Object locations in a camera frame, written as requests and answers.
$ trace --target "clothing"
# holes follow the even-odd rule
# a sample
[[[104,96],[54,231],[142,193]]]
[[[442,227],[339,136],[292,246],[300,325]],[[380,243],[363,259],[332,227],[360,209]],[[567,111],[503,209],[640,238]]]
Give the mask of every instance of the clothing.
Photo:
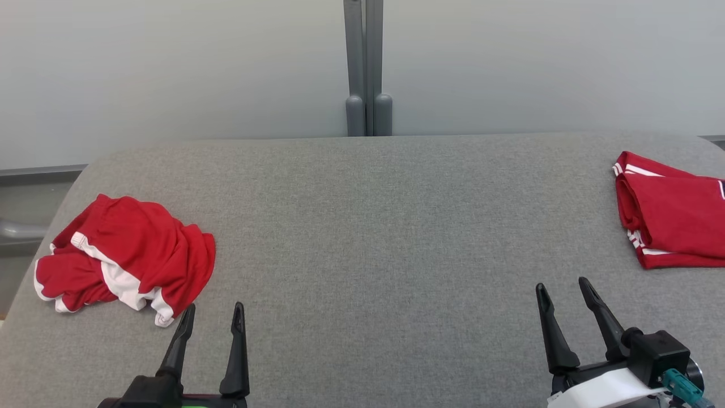
[[[147,301],[167,327],[194,301],[214,269],[215,243],[158,203],[99,195],[38,259],[35,288],[58,312],[116,298],[134,310]]]
[[[725,266],[725,189],[632,152],[615,163],[619,217],[646,269]]]

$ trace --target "white wall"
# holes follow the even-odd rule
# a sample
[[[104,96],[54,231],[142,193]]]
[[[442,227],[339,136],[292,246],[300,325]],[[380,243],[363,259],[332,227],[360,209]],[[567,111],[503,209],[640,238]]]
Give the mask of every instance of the white wall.
[[[390,0],[394,134],[725,134],[725,2]]]
[[[0,170],[169,139],[344,136],[339,0],[1,0]]]

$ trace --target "gray floor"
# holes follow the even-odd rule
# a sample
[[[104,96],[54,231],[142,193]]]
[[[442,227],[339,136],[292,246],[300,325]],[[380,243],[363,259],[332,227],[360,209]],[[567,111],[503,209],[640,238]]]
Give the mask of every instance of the gray floor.
[[[50,224],[73,183],[0,187],[0,217],[17,222]],[[0,317],[7,314],[32,256],[0,257]]]

